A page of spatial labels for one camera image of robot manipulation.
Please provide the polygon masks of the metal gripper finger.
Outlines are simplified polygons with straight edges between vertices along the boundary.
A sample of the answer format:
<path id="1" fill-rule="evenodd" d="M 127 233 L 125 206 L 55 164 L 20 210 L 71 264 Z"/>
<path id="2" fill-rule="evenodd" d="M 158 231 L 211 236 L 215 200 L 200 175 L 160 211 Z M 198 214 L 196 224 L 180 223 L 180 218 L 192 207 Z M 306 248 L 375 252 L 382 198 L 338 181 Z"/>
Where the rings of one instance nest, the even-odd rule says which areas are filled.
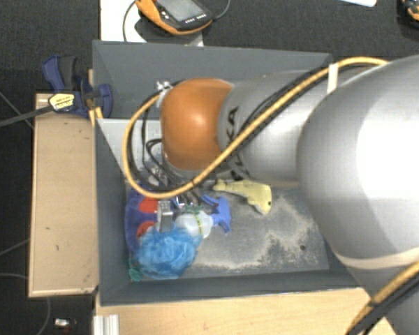
<path id="1" fill-rule="evenodd" d="M 172 227 L 174 212 L 169 200 L 160 200 L 157 209 L 157 229 L 159 232 L 168 232 Z"/>

